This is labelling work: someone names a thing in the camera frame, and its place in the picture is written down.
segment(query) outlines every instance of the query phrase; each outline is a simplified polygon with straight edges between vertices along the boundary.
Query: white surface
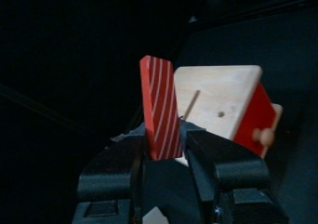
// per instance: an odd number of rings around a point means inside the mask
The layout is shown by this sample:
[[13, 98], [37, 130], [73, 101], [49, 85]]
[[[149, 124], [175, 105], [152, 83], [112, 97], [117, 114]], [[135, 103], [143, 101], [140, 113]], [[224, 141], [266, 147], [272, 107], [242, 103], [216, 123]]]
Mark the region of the white surface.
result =
[[168, 224], [167, 218], [163, 216], [159, 208], [155, 206], [143, 217], [144, 224]]
[[173, 75], [179, 115], [200, 91], [185, 120], [232, 139], [260, 74], [255, 65], [180, 67]]

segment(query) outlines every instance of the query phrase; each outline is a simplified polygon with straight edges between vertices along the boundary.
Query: black clamp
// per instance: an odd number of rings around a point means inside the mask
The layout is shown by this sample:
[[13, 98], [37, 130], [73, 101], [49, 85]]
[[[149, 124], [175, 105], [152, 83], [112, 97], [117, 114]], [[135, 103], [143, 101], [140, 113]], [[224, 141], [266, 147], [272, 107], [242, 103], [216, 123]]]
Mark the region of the black clamp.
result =
[[[270, 193], [264, 161], [185, 121], [180, 133], [203, 223], [288, 223]], [[143, 223], [145, 149], [140, 126], [88, 164], [78, 178], [73, 224]]]

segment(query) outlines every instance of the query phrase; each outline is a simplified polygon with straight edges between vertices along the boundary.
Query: red striped block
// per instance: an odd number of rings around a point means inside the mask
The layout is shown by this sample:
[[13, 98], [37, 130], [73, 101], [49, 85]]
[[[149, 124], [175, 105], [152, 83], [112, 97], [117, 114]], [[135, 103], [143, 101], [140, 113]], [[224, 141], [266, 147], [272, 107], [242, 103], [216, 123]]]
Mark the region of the red striped block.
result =
[[171, 62], [145, 56], [140, 60], [144, 124], [149, 158], [183, 156]]

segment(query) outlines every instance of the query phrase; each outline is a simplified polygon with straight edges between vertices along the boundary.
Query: black background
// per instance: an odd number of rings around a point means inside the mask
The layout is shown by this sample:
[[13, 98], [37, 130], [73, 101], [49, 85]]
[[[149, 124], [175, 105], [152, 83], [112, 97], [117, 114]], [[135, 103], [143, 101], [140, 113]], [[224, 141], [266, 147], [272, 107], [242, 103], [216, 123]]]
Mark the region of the black background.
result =
[[[140, 105], [137, 61], [147, 54], [171, 59], [176, 66], [264, 65], [263, 84], [286, 108], [276, 148], [267, 160], [274, 190], [295, 213], [292, 223], [314, 223], [316, 199], [299, 197], [318, 196], [316, 159], [311, 156], [316, 153], [316, 8], [290, 17], [278, 16], [264, 22], [266, 26], [263, 22], [248, 24], [248, 30], [246, 25], [232, 25], [228, 31], [224, 28], [196, 34], [188, 42], [188, 33], [183, 33], [193, 15], [207, 21], [264, 2], [0, 0], [1, 85], [92, 133], [70, 130], [0, 97], [1, 223], [70, 222], [80, 171], [109, 137], [125, 130]], [[250, 53], [259, 41], [262, 48]], [[302, 60], [286, 60], [291, 54]]]

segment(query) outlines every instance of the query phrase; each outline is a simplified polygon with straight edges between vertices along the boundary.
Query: wooden block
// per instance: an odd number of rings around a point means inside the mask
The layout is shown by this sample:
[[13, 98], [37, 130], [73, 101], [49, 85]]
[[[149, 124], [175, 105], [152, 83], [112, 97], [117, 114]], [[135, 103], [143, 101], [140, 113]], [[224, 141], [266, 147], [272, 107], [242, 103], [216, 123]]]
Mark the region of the wooden block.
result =
[[271, 141], [279, 111], [259, 83], [260, 74], [255, 65], [195, 66], [180, 67], [173, 76], [179, 115], [263, 156], [267, 147], [259, 141]]

